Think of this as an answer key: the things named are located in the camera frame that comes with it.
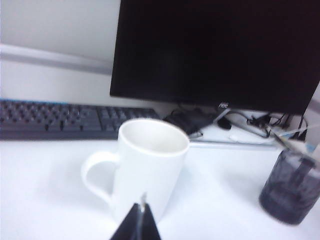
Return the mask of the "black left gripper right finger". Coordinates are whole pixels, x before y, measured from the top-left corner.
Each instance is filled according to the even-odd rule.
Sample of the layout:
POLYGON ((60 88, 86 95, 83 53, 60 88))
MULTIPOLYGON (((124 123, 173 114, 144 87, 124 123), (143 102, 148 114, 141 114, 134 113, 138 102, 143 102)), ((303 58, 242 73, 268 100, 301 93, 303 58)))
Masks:
POLYGON ((147 193, 144 192, 139 205, 139 239, 160 240, 160 234, 154 220, 151 208, 147 203, 147 193))

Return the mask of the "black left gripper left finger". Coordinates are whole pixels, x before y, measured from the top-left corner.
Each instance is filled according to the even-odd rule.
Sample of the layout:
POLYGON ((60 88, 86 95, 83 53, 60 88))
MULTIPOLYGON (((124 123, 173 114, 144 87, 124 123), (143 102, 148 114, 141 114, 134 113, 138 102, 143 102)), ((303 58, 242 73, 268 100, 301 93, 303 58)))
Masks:
POLYGON ((137 240, 138 234, 138 217, 141 208, 138 203, 134 203, 123 221, 120 223, 111 240, 137 240))

